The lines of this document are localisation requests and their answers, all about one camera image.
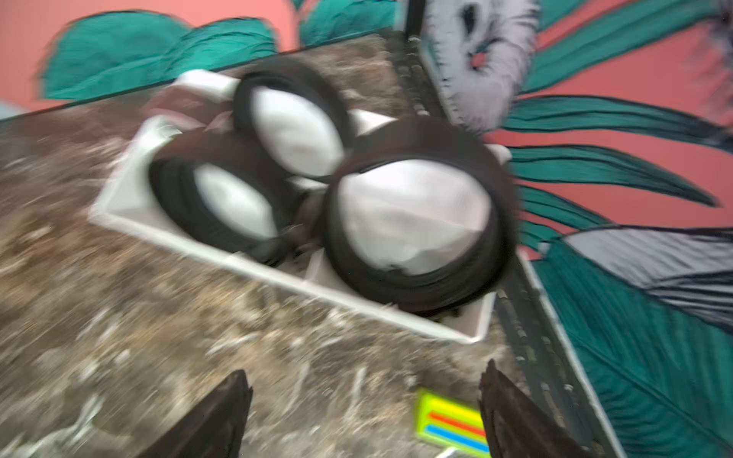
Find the black belt with metal buckle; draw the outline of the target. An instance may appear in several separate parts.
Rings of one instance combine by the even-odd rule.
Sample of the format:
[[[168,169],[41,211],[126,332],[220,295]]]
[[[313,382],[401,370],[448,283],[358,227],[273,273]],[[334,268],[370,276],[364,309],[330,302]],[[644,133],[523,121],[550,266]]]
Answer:
[[[234,131],[292,176],[327,183],[353,153],[356,129],[345,101],[297,59],[278,57],[248,68],[232,108]]]

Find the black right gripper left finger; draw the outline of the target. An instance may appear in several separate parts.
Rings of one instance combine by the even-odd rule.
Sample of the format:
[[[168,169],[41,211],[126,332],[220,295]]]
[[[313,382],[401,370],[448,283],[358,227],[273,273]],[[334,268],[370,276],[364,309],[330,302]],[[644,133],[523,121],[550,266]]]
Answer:
[[[238,458],[252,399],[245,371],[231,372],[139,458]]]

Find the long black belt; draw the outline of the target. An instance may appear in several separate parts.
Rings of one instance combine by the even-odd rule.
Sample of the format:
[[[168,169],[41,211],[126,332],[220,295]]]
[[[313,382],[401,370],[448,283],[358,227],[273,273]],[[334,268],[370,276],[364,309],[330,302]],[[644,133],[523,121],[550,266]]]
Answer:
[[[422,317],[496,286],[517,248],[513,178],[477,137],[403,118],[357,140],[326,191],[319,232],[341,280]]]

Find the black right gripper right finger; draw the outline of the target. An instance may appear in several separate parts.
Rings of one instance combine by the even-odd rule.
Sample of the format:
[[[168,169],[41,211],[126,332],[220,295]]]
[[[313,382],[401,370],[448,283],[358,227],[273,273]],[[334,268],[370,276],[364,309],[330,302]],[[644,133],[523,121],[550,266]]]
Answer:
[[[570,435],[541,410],[490,360],[478,397],[492,457],[589,457]]]

